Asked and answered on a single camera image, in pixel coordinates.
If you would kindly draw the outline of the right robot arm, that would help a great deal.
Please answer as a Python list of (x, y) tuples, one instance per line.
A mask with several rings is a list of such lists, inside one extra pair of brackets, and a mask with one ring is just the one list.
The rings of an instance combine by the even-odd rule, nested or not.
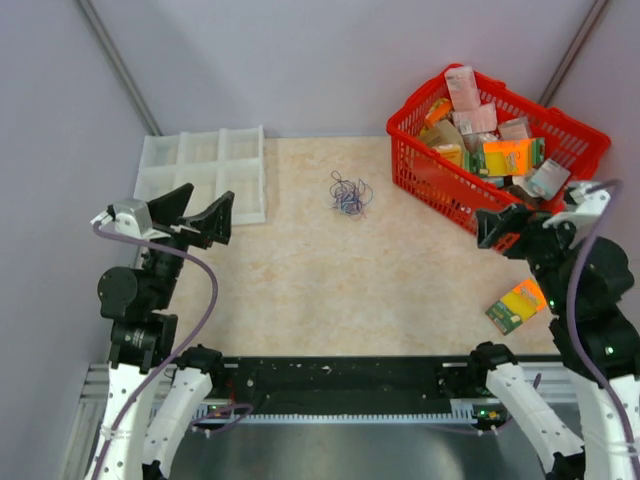
[(638, 478), (639, 334), (618, 306), (634, 284), (624, 250), (595, 233), (578, 240), (575, 212), (553, 215), (514, 204), (475, 216), (480, 248), (516, 237), (504, 255), (527, 262), (547, 301), (581, 431), (574, 433), (559, 418), (504, 345), (485, 342), (472, 351), (469, 388), (500, 400), (546, 478)]

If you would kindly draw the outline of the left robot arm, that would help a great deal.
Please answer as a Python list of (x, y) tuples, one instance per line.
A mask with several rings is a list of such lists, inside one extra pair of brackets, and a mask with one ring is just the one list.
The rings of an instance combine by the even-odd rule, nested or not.
[(220, 352), (174, 343), (177, 316), (167, 313), (186, 261), (205, 264), (192, 247), (226, 245), (235, 195), (227, 191), (189, 216), (191, 183), (150, 201), (115, 202), (91, 222), (101, 238), (144, 248), (137, 267), (113, 267), (97, 285), (100, 314), (111, 321), (107, 405), (88, 479), (166, 479), (206, 396), (227, 374)]

